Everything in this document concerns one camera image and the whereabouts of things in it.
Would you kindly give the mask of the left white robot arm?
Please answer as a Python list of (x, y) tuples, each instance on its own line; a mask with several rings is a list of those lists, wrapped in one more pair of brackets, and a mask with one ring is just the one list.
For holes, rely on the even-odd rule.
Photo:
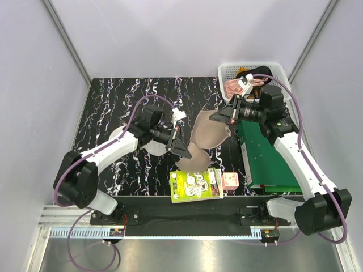
[(192, 156), (178, 124), (186, 113), (174, 108), (170, 127), (162, 124), (163, 116), (161, 108), (147, 106), (141, 113), (132, 114), (130, 121), (100, 146), (66, 153), (53, 184), (56, 204), (62, 205), (57, 199), (62, 196), (69, 206), (98, 211), (109, 224), (117, 224), (123, 216), (123, 205), (98, 188), (99, 175), (107, 167), (141, 148), (154, 156), (167, 152), (187, 159)]

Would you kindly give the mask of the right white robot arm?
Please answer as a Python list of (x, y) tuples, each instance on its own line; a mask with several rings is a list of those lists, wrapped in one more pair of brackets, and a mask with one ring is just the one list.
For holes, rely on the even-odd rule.
[(347, 189), (337, 188), (303, 145), (302, 129), (287, 115), (280, 87), (266, 86), (257, 103), (234, 95), (209, 118), (228, 125), (241, 121), (259, 124), (262, 135), (285, 160), (301, 188), (303, 202), (284, 197), (266, 201), (257, 211), (261, 223), (268, 225), (281, 218), (295, 223), (306, 236), (342, 227), (342, 237), (336, 243), (347, 239), (346, 217), (352, 196)]

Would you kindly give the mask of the beige bra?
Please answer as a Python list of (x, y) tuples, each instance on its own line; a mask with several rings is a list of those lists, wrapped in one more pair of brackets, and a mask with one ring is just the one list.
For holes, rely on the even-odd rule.
[(231, 136), (229, 126), (210, 120), (217, 110), (201, 110), (193, 126), (188, 151), (192, 158), (181, 158), (175, 164), (183, 172), (203, 172), (209, 168), (210, 157), (206, 150), (214, 149)]

